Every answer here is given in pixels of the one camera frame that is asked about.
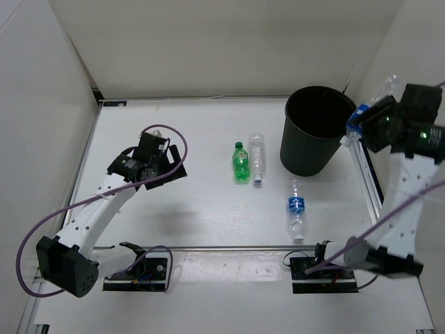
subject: bottle label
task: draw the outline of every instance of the bottle label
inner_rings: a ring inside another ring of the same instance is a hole
[[[289,212],[292,214],[300,214],[305,210],[305,199],[303,197],[289,198]]]
[[[352,120],[352,119],[356,118],[357,116],[362,115],[369,108],[370,108],[370,106],[367,104],[360,104],[359,107],[351,115],[351,117],[349,117],[349,120]],[[348,128],[350,131],[354,131],[354,132],[357,132],[358,134],[362,135],[362,129],[360,127],[356,127],[354,125],[346,123],[346,128]]]

